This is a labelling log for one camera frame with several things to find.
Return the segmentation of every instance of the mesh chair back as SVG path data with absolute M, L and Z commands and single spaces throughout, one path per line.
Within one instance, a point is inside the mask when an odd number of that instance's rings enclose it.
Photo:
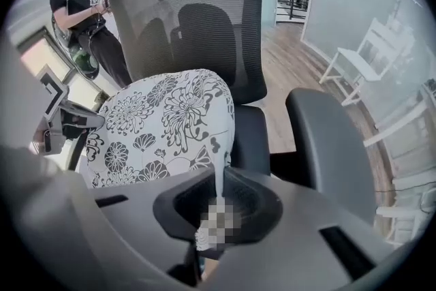
M 263 98 L 262 0 L 110 0 L 133 81 L 206 68 L 234 102 Z

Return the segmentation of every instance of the cable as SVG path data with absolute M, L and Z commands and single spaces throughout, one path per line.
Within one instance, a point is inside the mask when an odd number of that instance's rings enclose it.
M 375 193 L 390 193 L 390 192 L 403 192 L 405 190 L 418 188 L 418 187 L 424 187 L 425 185 L 430 185 L 432 183 L 436 183 L 436 181 L 431 181 L 428 183 L 424 183 L 422 185 L 414 185 L 413 187 L 405 188 L 405 189 L 391 189 L 391 190 L 376 190 Z

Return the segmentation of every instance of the black pants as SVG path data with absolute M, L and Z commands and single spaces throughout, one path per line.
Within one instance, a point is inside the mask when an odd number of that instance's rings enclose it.
M 91 43 L 87 33 L 80 34 L 78 41 L 87 53 L 95 57 L 121 88 L 131 84 L 121 44 L 107 28 L 100 29 L 91 38 Z

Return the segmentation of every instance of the chair armrest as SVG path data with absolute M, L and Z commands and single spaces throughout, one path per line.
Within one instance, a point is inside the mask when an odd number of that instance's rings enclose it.
M 373 174 L 363 139 L 331 95 L 295 89 L 286 99 L 300 170 L 310 187 L 373 224 Z

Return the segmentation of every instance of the floral cushion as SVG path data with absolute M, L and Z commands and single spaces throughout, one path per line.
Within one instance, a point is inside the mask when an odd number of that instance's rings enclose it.
M 126 185 L 230 164 L 234 106 L 208 70 L 139 80 L 102 106 L 103 127 L 87 139 L 94 187 Z

